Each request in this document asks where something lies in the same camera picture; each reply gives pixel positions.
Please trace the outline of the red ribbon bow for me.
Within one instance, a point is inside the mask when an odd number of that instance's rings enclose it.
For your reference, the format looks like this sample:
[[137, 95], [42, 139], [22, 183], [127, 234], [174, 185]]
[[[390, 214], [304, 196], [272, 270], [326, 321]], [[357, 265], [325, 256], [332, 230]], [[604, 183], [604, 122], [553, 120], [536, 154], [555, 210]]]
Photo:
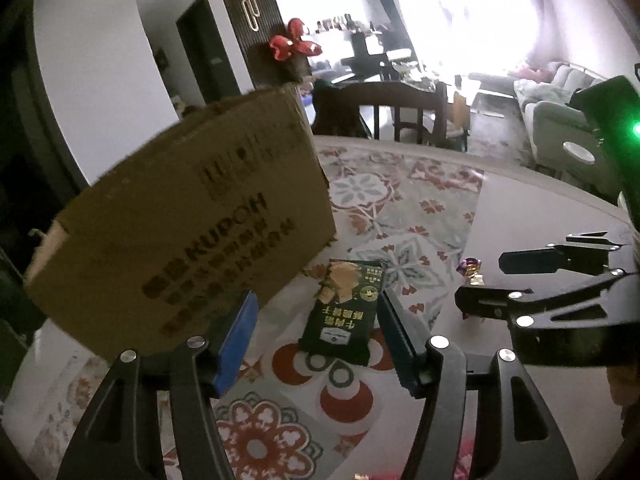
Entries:
[[286, 25], [285, 35], [274, 35], [269, 40], [269, 47], [274, 59], [285, 62], [296, 54], [314, 58], [323, 53], [320, 44], [305, 40], [305, 23], [299, 18], [292, 18]]

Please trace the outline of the grey sofa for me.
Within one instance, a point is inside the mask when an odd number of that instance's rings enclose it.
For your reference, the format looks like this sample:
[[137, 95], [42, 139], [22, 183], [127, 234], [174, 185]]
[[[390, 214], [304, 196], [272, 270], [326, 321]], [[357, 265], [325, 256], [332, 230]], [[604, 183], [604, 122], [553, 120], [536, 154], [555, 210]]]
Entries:
[[532, 149], [535, 167], [607, 198], [615, 198], [620, 184], [604, 158], [599, 140], [584, 113], [570, 106], [578, 90], [600, 80], [567, 64], [555, 66], [549, 82], [521, 78], [513, 90]]

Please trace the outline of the brown cardboard box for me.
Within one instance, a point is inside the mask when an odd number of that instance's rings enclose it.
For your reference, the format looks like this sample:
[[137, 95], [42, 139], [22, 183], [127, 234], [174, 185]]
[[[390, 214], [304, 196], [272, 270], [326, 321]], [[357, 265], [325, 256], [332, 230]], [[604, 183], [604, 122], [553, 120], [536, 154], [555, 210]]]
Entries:
[[107, 171], [55, 218], [26, 290], [98, 356], [150, 356], [218, 324], [244, 290], [269, 301], [335, 230], [287, 84], [197, 110]]

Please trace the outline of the green cracker snack packet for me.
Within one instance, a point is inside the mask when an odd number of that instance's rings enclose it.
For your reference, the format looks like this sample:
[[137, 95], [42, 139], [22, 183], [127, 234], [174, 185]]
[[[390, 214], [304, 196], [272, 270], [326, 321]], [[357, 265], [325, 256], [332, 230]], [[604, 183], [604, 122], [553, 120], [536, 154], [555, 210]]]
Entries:
[[380, 260], [331, 260], [298, 348], [367, 366], [385, 270]]

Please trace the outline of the patterned table runner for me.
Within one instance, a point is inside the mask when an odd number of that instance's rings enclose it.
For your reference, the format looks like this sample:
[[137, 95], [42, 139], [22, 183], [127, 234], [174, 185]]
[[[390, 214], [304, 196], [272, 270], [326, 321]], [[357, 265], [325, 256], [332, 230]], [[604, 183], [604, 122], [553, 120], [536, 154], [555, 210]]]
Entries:
[[30, 300], [103, 363], [61, 479], [332, 479], [401, 469], [420, 408], [395, 322], [429, 330], [484, 160], [307, 136], [158, 138], [76, 197]]

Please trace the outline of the dark wooden chair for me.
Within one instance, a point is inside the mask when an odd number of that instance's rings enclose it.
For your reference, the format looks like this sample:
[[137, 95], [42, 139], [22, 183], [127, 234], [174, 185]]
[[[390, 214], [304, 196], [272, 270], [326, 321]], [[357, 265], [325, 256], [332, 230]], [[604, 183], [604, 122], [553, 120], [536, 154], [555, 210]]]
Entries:
[[385, 126], [383, 117], [387, 116], [387, 127], [395, 142], [412, 134], [419, 145], [457, 152], [469, 149], [469, 129], [452, 128], [448, 89], [441, 81], [426, 90], [402, 81], [329, 84], [318, 80], [311, 102], [311, 131], [316, 136], [380, 140]]

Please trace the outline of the purple candy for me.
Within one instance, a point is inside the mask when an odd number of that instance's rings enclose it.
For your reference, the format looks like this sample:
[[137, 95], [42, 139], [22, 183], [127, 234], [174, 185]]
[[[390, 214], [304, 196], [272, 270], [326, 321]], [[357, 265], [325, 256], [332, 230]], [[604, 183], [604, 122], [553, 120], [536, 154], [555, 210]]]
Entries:
[[457, 272], [465, 279], [465, 283], [470, 286], [484, 286], [484, 275], [482, 273], [482, 260], [475, 257], [466, 257], [460, 260]]

